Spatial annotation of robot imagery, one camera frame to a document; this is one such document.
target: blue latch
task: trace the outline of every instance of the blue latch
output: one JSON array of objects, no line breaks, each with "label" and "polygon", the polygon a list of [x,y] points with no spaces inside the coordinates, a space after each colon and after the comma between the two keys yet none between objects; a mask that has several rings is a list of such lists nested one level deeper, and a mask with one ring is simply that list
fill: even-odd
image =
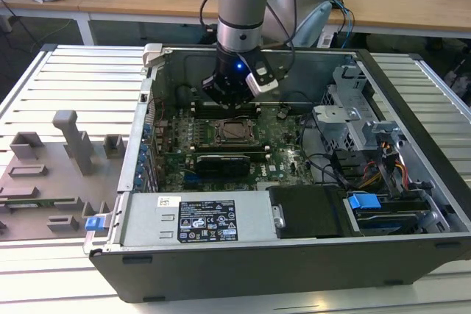
[{"label": "blue latch", "polygon": [[376,194],[353,194],[348,198],[352,209],[380,209],[381,203]]},{"label": "blue latch", "polygon": [[87,218],[85,222],[85,230],[87,231],[104,231],[105,230],[105,217],[92,216]]}]

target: warning label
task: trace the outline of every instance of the warning label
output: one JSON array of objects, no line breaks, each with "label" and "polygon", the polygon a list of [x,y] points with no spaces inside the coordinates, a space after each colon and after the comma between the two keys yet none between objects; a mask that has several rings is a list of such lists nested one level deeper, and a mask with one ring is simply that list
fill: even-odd
[{"label": "warning label", "polygon": [[238,240],[236,206],[233,200],[182,201],[178,215],[181,243]]}]

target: metal bracket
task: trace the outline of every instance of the metal bracket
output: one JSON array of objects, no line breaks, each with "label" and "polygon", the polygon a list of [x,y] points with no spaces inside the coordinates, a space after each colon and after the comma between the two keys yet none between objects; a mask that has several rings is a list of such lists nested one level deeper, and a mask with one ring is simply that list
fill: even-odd
[{"label": "metal bracket", "polygon": [[[105,222],[104,222],[104,225],[103,227],[105,229],[109,229],[110,228],[110,225],[111,225],[111,218],[112,218],[112,213],[101,213],[101,214],[96,214],[94,217],[96,218],[104,218],[105,219]],[[83,243],[83,252],[85,254],[90,254],[90,251],[92,251],[95,247],[95,245],[93,244],[93,239],[95,237],[95,231],[88,231],[86,234],[85,234],[85,242]]]},{"label": "metal bracket", "polygon": [[356,65],[343,65],[335,68],[333,79],[337,85],[344,89],[363,90],[366,84],[363,71]]},{"label": "metal bracket", "polygon": [[163,50],[163,45],[161,43],[146,44],[142,54],[144,67],[151,68],[152,66],[163,63],[165,61],[164,54],[166,53]]},{"label": "metal bracket", "polygon": [[381,121],[380,123],[367,121],[361,131],[366,139],[365,146],[377,146],[376,134],[388,134],[394,139],[395,136],[401,133],[395,121]]},{"label": "metal bracket", "polygon": [[283,216],[283,210],[281,209],[281,205],[272,206],[273,212],[273,223],[277,229],[285,228],[285,218]]},{"label": "metal bracket", "polygon": [[358,111],[351,107],[316,106],[314,112],[317,120],[322,123],[345,123],[361,119]]}]

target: yellow wire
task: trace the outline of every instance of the yellow wire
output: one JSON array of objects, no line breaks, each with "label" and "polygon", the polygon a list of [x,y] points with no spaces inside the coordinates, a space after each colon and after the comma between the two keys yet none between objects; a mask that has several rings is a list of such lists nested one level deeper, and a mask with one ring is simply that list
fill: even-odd
[{"label": "yellow wire", "polygon": [[365,183],[360,185],[360,188],[365,188],[368,185],[371,185],[372,183],[376,182],[380,178],[381,178],[381,173],[378,172],[371,179],[367,180]]}]

